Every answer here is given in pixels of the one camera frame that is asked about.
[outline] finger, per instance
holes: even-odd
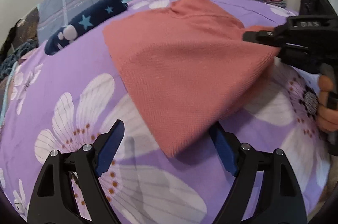
[[[318,97],[319,104],[327,107],[328,94],[329,94],[329,92],[327,92],[327,91],[321,91],[319,93],[319,97]]]
[[[338,111],[336,110],[328,109],[322,105],[319,105],[318,115],[333,124],[338,124]]]
[[[318,86],[322,91],[332,91],[333,82],[326,75],[321,75],[318,80]]]
[[[333,124],[333,123],[325,120],[321,116],[317,117],[317,125],[322,131],[334,132],[334,131],[338,130],[337,124]]]

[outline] floral bedsheet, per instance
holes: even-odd
[[[175,0],[134,0],[112,18],[166,7]],[[277,26],[295,12],[248,0],[211,0],[251,25]],[[0,182],[8,199],[27,218],[29,199],[50,151],[75,151],[109,131],[116,119],[125,137],[100,183],[122,224],[211,224],[234,178],[224,171],[209,137],[176,158],[167,158],[138,113],[112,63],[102,30],[108,20],[53,56],[44,44],[16,70],[0,143]],[[256,149],[282,148],[294,168],[307,212],[327,180],[328,154],[314,122],[315,81],[276,62],[273,78],[254,101],[222,120],[223,127]],[[252,216],[262,173],[244,218]],[[82,216],[90,218],[76,183]]]

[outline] light blue star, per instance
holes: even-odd
[[[110,13],[112,13],[113,12],[113,7],[110,7],[109,5],[107,6],[107,8],[105,9],[107,12],[108,12],[108,14],[110,14]]]
[[[84,30],[87,31],[87,28],[89,26],[94,26],[89,20],[92,16],[89,16],[89,17],[85,17],[83,14],[82,14],[82,21],[79,22],[79,25],[83,25],[84,27]]]

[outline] navy blue plush toy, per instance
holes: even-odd
[[[49,38],[45,46],[45,53],[54,55],[105,20],[125,11],[128,5],[122,1],[100,0],[76,15],[67,26],[61,27]]]

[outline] teal fabric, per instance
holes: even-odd
[[[10,82],[14,76],[15,69],[18,65],[18,62],[15,62],[12,71],[8,76],[7,83],[6,83],[6,89],[5,89],[5,94],[3,96],[3,101],[2,101],[2,108],[1,108],[1,115],[0,115],[0,126],[2,126],[3,121],[5,119],[5,114],[6,114],[6,109],[7,109],[7,96],[8,96],[8,88],[10,86]]]

